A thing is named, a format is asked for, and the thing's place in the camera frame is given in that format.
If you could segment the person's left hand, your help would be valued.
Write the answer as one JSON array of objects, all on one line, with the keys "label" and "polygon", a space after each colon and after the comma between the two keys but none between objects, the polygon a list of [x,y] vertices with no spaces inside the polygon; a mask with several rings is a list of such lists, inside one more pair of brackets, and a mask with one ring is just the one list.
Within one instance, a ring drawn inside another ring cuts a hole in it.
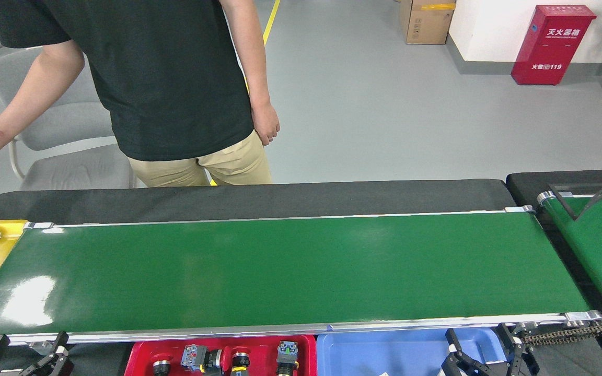
[{"label": "person's left hand", "polygon": [[277,138],[281,130],[278,114],[270,102],[253,103],[251,116],[254,129],[259,136],[263,146],[267,146]]}]

